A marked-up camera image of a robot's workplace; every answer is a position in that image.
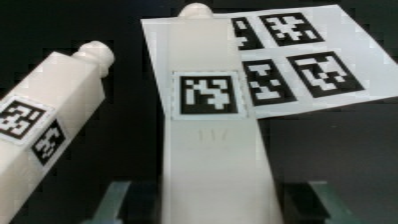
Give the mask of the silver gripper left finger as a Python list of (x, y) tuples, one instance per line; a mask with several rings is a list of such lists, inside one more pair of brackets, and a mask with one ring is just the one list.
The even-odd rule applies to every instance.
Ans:
[(123, 224), (120, 211), (132, 182), (114, 181), (109, 185), (93, 218), (81, 224)]

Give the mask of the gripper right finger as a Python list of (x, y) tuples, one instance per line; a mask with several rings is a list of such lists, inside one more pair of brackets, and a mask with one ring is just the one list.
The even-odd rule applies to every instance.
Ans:
[(312, 181), (310, 186), (329, 214), (326, 224), (369, 224), (354, 215), (329, 183), (326, 181)]

